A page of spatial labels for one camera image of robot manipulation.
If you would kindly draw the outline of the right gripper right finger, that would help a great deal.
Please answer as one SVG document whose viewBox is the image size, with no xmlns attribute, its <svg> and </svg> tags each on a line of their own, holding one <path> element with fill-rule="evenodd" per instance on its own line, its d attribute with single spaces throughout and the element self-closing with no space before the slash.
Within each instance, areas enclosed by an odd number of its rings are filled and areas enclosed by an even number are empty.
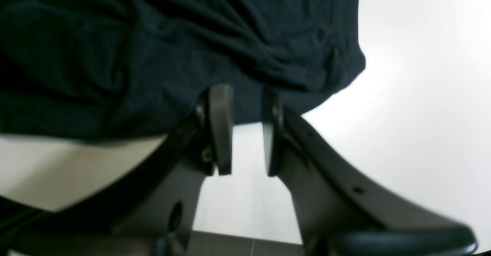
<svg viewBox="0 0 491 256">
<path fill-rule="evenodd" d="M 288 188 L 306 256 L 466 256 L 464 223 L 376 183 L 340 156 L 270 89 L 262 92 L 268 176 Z"/>
</svg>

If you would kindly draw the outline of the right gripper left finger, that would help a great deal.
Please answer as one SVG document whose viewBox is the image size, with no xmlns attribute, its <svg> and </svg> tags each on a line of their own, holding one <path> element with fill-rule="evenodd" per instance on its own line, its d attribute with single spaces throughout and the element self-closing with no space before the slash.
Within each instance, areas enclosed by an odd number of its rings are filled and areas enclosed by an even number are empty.
<svg viewBox="0 0 491 256">
<path fill-rule="evenodd" d="M 211 86 L 142 163 L 60 212 L 2 198 L 1 255 L 184 256 L 205 178 L 232 173 L 233 111 L 233 86 Z"/>
</svg>

